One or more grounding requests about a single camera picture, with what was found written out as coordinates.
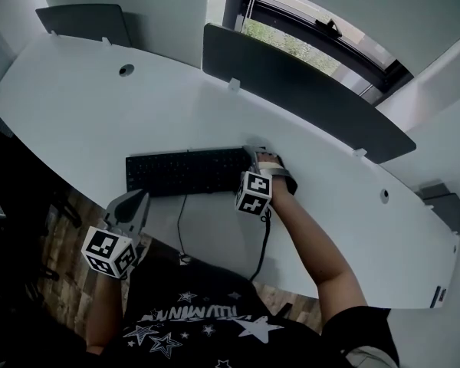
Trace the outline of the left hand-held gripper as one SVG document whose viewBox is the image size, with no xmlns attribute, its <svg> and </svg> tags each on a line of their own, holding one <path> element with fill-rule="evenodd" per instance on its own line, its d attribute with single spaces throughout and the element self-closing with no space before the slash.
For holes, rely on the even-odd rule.
<svg viewBox="0 0 460 368">
<path fill-rule="evenodd" d="M 90 268 L 112 278 L 122 278 L 140 259 L 140 233 L 150 209 L 150 194 L 138 189 L 115 198 L 105 221 L 90 226 L 81 253 Z"/>
</svg>

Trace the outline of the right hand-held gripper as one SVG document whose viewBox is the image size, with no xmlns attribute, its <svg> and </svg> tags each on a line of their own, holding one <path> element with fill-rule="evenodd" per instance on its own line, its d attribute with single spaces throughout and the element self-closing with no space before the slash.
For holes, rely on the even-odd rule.
<svg viewBox="0 0 460 368">
<path fill-rule="evenodd" d="M 263 216 L 272 200 L 272 179 L 275 176 L 283 177 L 290 194 L 297 191 L 297 183 L 280 163 L 258 161 L 258 155 L 267 154 L 263 146 L 243 146 L 249 155 L 249 171 L 245 171 L 241 184 L 235 196 L 235 210 L 249 215 Z"/>
</svg>

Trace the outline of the black keyboard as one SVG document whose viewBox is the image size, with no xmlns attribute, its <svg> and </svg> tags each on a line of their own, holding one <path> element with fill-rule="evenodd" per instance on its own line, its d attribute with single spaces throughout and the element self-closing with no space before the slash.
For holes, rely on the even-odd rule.
<svg viewBox="0 0 460 368">
<path fill-rule="evenodd" d="M 126 190 L 153 198 L 237 192 L 245 172 L 257 171 L 249 149 L 193 149 L 126 158 Z"/>
</svg>

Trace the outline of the person's left forearm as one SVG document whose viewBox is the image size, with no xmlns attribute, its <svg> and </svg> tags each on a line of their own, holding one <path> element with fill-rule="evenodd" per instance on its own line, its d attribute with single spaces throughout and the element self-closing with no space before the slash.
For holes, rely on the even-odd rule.
<svg viewBox="0 0 460 368">
<path fill-rule="evenodd" d="M 101 355 L 104 347 L 120 332 L 123 322 L 121 283 L 98 274 L 86 326 L 87 352 Z"/>
</svg>

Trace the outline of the person's right forearm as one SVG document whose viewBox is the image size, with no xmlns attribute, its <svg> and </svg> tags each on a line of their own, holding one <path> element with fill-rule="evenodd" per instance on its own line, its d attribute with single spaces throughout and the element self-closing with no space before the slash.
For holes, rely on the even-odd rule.
<svg viewBox="0 0 460 368">
<path fill-rule="evenodd" d="M 324 326 L 350 308 L 366 306 L 360 284 L 347 260 L 328 234 L 289 193 L 282 177 L 273 178 L 271 205 L 317 286 Z"/>
</svg>

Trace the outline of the person's right hand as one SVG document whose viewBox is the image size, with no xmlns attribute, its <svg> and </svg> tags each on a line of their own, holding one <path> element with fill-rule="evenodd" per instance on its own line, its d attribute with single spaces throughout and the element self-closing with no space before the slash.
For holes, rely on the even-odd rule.
<svg viewBox="0 0 460 368">
<path fill-rule="evenodd" d="M 258 169 L 283 169 L 279 158 L 270 153 L 256 153 Z"/>
</svg>

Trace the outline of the wide dark desk divider panel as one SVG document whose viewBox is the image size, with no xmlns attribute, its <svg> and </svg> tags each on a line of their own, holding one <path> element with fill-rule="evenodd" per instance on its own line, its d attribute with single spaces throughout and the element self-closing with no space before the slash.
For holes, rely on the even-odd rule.
<svg viewBox="0 0 460 368">
<path fill-rule="evenodd" d="M 333 78 L 237 31 L 207 24 L 202 69 L 300 117 L 380 164 L 411 153 L 415 142 L 389 118 Z"/>
</svg>

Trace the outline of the black star-print shirt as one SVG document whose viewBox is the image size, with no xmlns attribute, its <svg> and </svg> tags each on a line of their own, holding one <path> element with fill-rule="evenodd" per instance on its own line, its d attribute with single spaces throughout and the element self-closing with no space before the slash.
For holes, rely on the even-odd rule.
<svg viewBox="0 0 460 368">
<path fill-rule="evenodd" d="M 399 368 L 386 315 L 350 308 L 316 332 L 273 315 L 254 285 L 198 260 L 148 255 L 120 332 L 81 368 Z"/>
</svg>

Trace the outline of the grey roller blind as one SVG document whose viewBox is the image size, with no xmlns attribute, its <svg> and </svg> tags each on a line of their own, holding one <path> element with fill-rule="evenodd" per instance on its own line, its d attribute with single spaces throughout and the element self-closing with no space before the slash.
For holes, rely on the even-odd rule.
<svg viewBox="0 0 460 368">
<path fill-rule="evenodd" d="M 420 74 L 460 38 L 460 0 L 308 0 L 338 15 Z"/>
</svg>

